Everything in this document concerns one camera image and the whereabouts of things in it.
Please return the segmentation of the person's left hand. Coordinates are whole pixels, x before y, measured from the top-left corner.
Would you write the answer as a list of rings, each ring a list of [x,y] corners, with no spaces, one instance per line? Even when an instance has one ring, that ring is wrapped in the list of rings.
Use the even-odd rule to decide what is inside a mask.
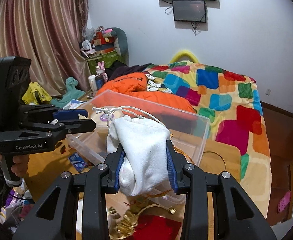
[[[11,171],[18,177],[23,177],[28,170],[29,155],[16,155],[13,156],[13,165]]]

